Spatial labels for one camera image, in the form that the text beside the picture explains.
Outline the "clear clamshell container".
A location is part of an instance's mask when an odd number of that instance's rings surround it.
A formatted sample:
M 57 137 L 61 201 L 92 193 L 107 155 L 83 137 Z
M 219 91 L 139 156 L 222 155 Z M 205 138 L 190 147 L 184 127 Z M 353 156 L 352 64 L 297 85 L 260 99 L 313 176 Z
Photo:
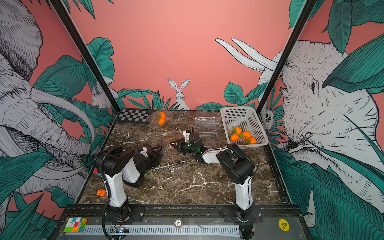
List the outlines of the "clear clamshell container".
M 152 127 L 164 127 L 168 124 L 172 119 L 174 118 L 174 115 L 171 111 L 162 108 L 160 110 L 155 111 L 153 114 L 151 114 L 148 117 L 148 122 Z
M 197 132 L 202 134 L 217 134 L 220 129 L 219 113 L 197 111 L 194 127 Z
M 207 148 L 217 149 L 221 147 L 219 133 L 217 131 L 198 130 L 198 133 Z
M 181 139 L 183 137 L 184 137 L 183 134 L 176 134 L 174 136 L 171 136 L 171 137 L 167 138 L 164 141 L 166 149 L 170 150 L 170 151 L 174 151 L 175 148 L 171 145 L 171 142 L 177 141 L 177 140 L 179 140 L 179 139 Z

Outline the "white perforated plastic basket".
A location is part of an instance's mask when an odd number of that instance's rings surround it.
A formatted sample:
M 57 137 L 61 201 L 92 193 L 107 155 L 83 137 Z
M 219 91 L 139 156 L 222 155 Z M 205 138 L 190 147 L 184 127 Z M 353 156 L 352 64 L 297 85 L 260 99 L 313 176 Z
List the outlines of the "white perforated plastic basket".
M 232 143 L 230 137 L 235 127 L 240 127 L 243 132 L 250 132 L 251 137 L 257 140 L 256 144 L 248 144 L 240 138 L 236 144 L 241 148 L 258 148 L 269 144 L 267 134 L 254 108 L 224 107 L 220 109 L 220 113 L 228 144 Z

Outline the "orange with leaf centre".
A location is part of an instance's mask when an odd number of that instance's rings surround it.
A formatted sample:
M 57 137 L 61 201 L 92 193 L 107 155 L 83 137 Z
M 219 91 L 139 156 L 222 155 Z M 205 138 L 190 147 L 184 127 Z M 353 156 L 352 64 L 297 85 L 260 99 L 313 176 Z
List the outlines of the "orange with leaf centre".
M 252 137 L 252 135 L 251 135 L 250 132 L 243 132 L 243 133 L 242 133 L 242 138 L 243 138 L 245 141 L 248 141 L 251 137 Z

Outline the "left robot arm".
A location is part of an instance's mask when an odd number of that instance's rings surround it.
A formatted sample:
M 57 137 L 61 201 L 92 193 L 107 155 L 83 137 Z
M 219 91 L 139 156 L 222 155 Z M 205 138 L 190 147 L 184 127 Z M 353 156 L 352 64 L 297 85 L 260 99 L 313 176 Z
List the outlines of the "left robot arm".
M 109 147 L 95 159 L 95 167 L 107 188 L 108 209 L 122 210 L 128 204 L 124 184 L 137 188 L 144 174 L 160 165 L 163 146 L 135 151 L 127 146 Z

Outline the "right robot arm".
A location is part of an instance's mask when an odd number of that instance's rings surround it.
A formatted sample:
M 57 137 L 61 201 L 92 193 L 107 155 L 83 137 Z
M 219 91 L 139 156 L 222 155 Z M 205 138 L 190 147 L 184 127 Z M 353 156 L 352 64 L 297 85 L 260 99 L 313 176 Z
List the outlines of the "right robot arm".
M 251 158 L 235 143 L 226 147 L 207 148 L 197 132 L 183 132 L 183 136 L 170 142 L 177 152 L 204 164 L 220 164 L 230 180 L 235 184 L 236 206 L 243 212 L 254 203 L 252 196 L 252 178 L 255 164 Z

